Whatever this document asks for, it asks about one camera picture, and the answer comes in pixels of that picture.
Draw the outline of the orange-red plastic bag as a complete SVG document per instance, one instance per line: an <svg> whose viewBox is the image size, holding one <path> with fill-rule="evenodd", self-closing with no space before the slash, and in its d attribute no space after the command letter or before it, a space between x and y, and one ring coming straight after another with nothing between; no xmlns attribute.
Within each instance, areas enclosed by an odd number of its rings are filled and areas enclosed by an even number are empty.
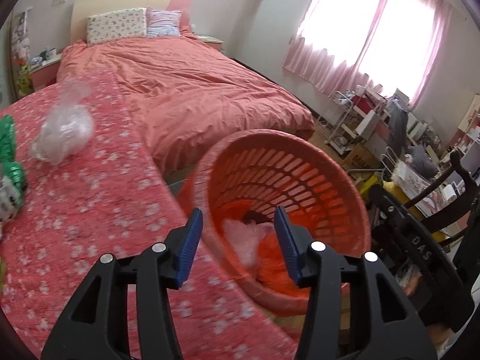
<svg viewBox="0 0 480 360"><path fill-rule="evenodd" d="M298 288L287 273L275 230L270 232L259 244L259 266L255 275L252 275L243 267L230 243L225 239L222 223L226 219L239 220L245 224L251 221L258 224L273 223L272 219L266 215L253 211L250 205L251 202L248 200L231 202L222 205L217 213L219 224L216 225L216 230L222 241L224 241L224 261L231 262L241 273L246 273L266 289L289 297L306 298L309 295L309 290Z"/></svg>

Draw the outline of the green plastic bag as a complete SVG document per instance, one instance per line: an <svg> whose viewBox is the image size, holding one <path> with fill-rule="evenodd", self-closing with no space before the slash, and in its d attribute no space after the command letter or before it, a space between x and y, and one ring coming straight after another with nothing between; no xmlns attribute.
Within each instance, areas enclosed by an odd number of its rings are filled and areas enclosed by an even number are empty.
<svg viewBox="0 0 480 360"><path fill-rule="evenodd" d="M11 115L1 117L1 225L14 219L24 205L27 180L16 161L16 126Z"/></svg>

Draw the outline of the clear plastic bag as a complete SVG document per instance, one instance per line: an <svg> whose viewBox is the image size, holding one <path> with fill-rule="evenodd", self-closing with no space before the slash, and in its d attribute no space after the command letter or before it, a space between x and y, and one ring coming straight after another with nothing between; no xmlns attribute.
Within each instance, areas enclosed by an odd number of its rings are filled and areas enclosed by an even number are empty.
<svg viewBox="0 0 480 360"><path fill-rule="evenodd" d="M67 80L60 85L58 104L49 110L32 141L30 153L33 158L59 165L86 147L94 135L95 122L80 102L90 93L90 86L81 80Z"/></svg>

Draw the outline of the dark wooden chair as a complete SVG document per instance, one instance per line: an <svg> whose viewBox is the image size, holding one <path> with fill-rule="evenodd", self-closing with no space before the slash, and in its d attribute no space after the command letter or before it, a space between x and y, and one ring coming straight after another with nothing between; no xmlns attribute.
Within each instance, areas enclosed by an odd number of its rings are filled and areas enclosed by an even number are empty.
<svg viewBox="0 0 480 360"><path fill-rule="evenodd" d="M479 185L461 161L459 150L451 151L448 169L439 174L435 167L428 180L414 169L413 163L399 161L391 182L372 185L368 199L389 194L405 209L420 211L423 225L437 233L467 214L478 196Z"/></svg>

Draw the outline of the cluttered desk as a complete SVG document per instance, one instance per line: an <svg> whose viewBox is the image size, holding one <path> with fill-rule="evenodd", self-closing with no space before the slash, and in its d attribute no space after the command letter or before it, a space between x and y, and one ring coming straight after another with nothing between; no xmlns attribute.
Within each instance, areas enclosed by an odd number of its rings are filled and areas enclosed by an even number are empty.
<svg viewBox="0 0 480 360"><path fill-rule="evenodd" d="M454 146L441 154L441 141L433 128L419 120L407 109L408 97L397 90L385 108L389 119L389 145L382 153L382 166L379 169L385 181L399 182L401 165L406 164L424 180L432 181L440 177L451 165L451 152L460 155L460 164L479 179L479 96L475 96L469 112L463 119Z"/></svg>

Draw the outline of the red floral bedspread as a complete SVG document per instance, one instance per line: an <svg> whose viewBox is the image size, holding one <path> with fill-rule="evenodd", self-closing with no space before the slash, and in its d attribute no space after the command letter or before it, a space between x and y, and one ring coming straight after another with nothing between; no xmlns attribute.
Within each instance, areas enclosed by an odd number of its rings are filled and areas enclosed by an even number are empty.
<svg viewBox="0 0 480 360"><path fill-rule="evenodd" d="M1 309L25 345L41 350L61 310L105 253L129 257L162 241L186 217L146 151L120 85L108 70L79 75L94 135L53 166L31 155L32 140L68 81L7 108L16 158L26 172L24 206L6 225ZM295 342L200 247L188 280L168 295L185 359L292 359Z"/></svg>

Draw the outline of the pink window curtain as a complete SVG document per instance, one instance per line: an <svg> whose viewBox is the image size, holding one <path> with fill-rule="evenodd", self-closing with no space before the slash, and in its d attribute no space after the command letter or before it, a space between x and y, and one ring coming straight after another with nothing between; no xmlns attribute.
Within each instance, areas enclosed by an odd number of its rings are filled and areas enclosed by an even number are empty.
<svg viewBox="0 0 480 360"><path fill-rule="evenodd" d="M447 0L311 0L283 68L325 95L365 86L414 108L448 30Z"/></svg>

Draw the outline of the salmon duvet bed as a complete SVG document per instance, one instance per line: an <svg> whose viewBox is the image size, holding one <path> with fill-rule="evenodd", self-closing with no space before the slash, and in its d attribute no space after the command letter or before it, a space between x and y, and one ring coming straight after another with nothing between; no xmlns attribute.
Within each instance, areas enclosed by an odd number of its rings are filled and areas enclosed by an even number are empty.
<svg viewBox="0 0 480 360"><path fill-rule="evenodd" d="M195 36L123 38L63 51L57 80L114 74L164 176L194 165L224 137L274 129L309 139L311 111L293 94Z"/></svg>

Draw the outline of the plush toy display tube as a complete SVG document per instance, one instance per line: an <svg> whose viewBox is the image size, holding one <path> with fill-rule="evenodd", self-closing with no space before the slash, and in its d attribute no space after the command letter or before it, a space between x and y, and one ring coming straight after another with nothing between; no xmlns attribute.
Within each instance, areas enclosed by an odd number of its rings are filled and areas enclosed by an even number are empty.
<svg viewBox="0 0 480 360"><path fill-rule="evenodd" d="M33 92L30 74L30 40L28 17L32 8L13 15L10 26L10 60L16 96L23 98Z"/></svg>

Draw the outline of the pink bedside table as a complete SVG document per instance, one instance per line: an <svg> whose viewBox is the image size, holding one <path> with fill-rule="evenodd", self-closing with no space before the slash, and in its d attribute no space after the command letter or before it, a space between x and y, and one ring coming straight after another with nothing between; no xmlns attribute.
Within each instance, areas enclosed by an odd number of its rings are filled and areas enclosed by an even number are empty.
<svg viewBox="0 0 480 360"><path fill-rule="evenodd" d="M41 66L32 69L31 78L34 91L56 83L61 57L61 54L56 55L53 59L47 60Z"/></svg>

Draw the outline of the white floral pillow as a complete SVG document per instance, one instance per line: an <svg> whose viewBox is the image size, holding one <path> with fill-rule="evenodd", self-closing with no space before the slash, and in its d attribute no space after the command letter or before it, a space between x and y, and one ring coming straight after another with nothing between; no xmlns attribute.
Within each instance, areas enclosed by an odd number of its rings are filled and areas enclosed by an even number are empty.
<svg viewBox="0 0 480 360"><path fill-rule="evenodd" d="M124 38L146 37L144 7L114 10L87 19L86 42L89 47Z"/></svg>

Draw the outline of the pink striped pillow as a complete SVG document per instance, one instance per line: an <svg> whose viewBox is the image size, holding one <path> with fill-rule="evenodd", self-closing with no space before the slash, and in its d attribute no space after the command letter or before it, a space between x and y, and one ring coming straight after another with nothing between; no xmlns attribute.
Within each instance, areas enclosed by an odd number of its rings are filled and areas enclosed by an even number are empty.
<svg viewBox="0 0 480 360"><path fill-rule="evenodd" d="M149 38L179 37L181 10L146 10L146 35Z"/></svg>

